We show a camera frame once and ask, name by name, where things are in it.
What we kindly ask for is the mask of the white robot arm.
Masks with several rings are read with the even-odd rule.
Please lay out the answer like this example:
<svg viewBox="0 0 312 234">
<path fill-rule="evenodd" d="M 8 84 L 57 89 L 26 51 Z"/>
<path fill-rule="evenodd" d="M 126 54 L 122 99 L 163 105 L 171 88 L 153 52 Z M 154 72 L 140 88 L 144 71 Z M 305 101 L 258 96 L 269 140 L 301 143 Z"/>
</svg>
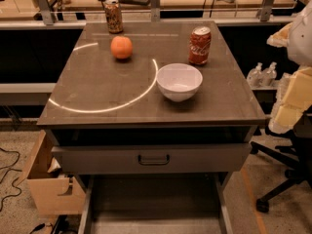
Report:
<svg viewBox="0 0 312 234">
<path fill-rule="evenodd" d="M 312 1 L 293 22 L 271 35 L 267 44 L 286 47 L 289 60 L 299 65 L 293 75 L 280 81 L 268 125 L 271 132 L 284 134 L 312 105 Z"/>
</svg>

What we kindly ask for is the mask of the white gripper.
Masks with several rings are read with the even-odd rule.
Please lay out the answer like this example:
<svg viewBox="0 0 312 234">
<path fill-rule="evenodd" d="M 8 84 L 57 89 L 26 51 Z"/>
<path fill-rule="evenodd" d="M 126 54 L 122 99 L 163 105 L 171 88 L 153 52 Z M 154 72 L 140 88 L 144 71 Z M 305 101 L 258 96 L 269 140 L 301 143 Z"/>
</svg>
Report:
<svg viewBox="0 0 312 234">
<path fill-rule="evenodd" d="M 266 43 L 281 48 L 288 45 L 292 23 L 270 35 Z M 303 111 L 312 105 L 312 67 L 301 66 L 290 78 L 283 97 L 283 105 L 275 103 L 271 112 L 268 128 L 276 134 L 284 134 L 293 129 Z"/>
</svg>

